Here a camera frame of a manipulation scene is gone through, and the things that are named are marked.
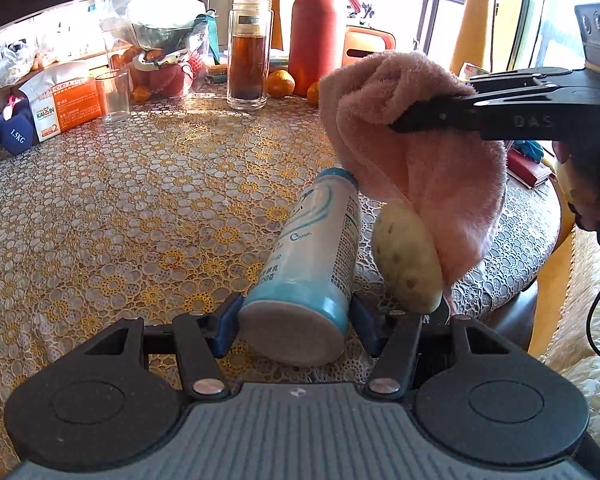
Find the person right hand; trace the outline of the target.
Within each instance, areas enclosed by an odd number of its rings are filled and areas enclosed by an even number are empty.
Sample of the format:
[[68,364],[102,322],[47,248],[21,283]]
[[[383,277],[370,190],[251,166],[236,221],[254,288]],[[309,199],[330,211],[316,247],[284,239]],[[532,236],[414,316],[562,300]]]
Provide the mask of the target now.
[[567,143],[553,141],[552,149],[557,159],[558,183],[577,217],[578,226],[588,232],[596,231],[600,227],[600,190],[596,179],[574,166]]

